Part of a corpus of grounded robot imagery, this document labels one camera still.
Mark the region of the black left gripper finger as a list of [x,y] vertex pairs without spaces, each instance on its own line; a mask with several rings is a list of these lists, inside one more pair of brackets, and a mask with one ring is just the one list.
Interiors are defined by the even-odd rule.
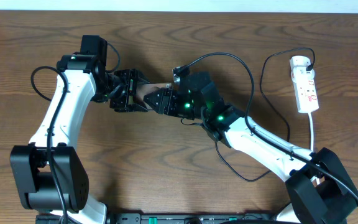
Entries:
[[148,107],[145,103],[133,103],[131,104],[132,112],[148,112]]
[[141,85],[150,84],[149,79],[138,69],[134,70],[134,81],[137,84],[140,83]]

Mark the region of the galaxy smartphone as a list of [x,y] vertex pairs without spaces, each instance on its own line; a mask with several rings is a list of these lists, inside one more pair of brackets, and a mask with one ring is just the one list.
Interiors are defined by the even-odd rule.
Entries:
[[144,102],[144,96],[154,91],[157,91],[161,88],[171,88],[171,87],[172,87],[171,83],[148,83],[148,84],[138,83],[134,102],[147,108],[148,110],[151,110],[152,108],[147,103]]

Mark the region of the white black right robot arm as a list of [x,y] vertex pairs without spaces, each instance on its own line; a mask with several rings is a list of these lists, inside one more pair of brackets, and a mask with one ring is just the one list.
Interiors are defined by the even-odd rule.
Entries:
[[294,146],[226,104],[208,73],[182,78],[178,89],[159,88],[144,96],[158,114],[200,119],[215,142],[241,151],[285,183],[290,202],[276,223],[345,223],[358,207],[358,191],[338,156]]

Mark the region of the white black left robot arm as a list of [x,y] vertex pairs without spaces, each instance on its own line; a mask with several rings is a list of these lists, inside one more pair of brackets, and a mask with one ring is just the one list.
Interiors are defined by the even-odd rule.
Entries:
[[138,70],[105,71],[99,55],[64,55],[53,71],[57,85],[42,124],[10,163],[22,206],[59,215],[62,223],[106,223],[107,206],[89,193],[89,178],[76,146],[91,101],[135,95],[149,80]]

